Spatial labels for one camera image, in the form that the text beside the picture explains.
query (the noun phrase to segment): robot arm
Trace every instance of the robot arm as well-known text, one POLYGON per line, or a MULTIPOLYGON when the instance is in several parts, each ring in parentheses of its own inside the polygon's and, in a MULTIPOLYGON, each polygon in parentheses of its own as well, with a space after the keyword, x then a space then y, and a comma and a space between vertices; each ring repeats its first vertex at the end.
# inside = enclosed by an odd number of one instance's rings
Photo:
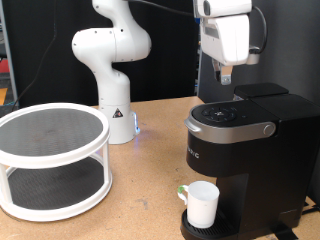
POLYGON ((202 51, 213 59, 216 79, 231 83, 233 66, 256 64, 259 53, 249 49, 251 0, 193 0, 194 16, 200 19, 202 51))
POLYGON ((87 65, 98 85, 99 110, 110 124, 110 144, 128 142, 139 133, 136 115, 130 108, 130 81, 112 68, 113 62, 131 62, 148 56, 151 40, 133 19, 128 2, 92 0, 93 8, 111 19, 113 28, 79 31, 72 40, 76 58, 87 65))

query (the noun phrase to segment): coffee maker control panel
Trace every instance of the coffee maker control panel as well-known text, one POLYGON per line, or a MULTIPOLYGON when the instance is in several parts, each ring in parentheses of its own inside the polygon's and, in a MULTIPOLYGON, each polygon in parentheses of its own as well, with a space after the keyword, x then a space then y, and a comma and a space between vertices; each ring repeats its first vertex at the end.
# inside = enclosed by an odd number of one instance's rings
POLYGON ((202 124, 219 128, 278 121, 276 116, 250 100, 202 104, 193 108, 191 115, 202 124))

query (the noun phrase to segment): mesh shelf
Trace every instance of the mesh shelf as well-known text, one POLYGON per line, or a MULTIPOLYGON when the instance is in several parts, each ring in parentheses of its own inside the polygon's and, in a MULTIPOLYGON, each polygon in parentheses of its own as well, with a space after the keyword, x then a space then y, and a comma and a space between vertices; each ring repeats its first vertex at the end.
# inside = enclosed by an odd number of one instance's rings
POLYGON ((0 150, 26 157, 57 155, 87 145, 102 130, 101 120, 93 114, 75 109, 45 109, 3 124, 0 150))
POLYGON ((12 201, 32 210, 53 210, 94 195, 104 183, 103 166, 91 157, 48 169, 16 169, 9 176, 12 201))

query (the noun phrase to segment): black wall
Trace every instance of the black wall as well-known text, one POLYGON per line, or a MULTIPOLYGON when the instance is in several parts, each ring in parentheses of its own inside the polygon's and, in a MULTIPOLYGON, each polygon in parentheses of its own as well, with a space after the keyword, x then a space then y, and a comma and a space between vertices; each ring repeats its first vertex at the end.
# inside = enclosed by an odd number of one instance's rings
MULTIPOLYGON (((236 66, 232 85, 214 80, 211 59, 203 54, 199 97, 205 102, 232 100, 234 86, 272 82, 320 105, 320 1, 253 0, 267 19, 268 44, 258 65, 236 66)), ((250 41, 261 46, 259 15, 250 17, 250 41)), ((310 196, 320 203, 320 161, 310 185, 310 196)))
MULTIPOLYGON (((192 13, 192 1, 154 0, 192 13)), ((3 0, 4 17, 18 94, 34 79, 53 38, 54 0, 3 0)), ((192 17, 130 3, 133 17, 152 40, 152 51, 132 63, 116 63, 131 81, 131 100, 146 101, 193 95, 198 28, 192 17)), ((97 105, 97 85, 89 68, 72 53, 74 34, 87 28, 112 27, 91 0, 57 0, 58 38, 47 55, 39 80, 20 101, 22 107, 47 102, 97 105)))

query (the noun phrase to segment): white mug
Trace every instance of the white mug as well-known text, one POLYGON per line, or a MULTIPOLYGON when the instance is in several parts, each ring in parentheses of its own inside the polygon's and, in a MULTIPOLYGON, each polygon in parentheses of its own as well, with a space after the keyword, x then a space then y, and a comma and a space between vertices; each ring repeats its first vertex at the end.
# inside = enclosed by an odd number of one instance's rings
POLYGON ((181 185, 178 196, 187 207, 188 222, 197 228, 209 228, 216 217, 220 191, 213 183, 197 181, 189 186, 181 185), (188 200, 182 191, 188 192, 188 200))

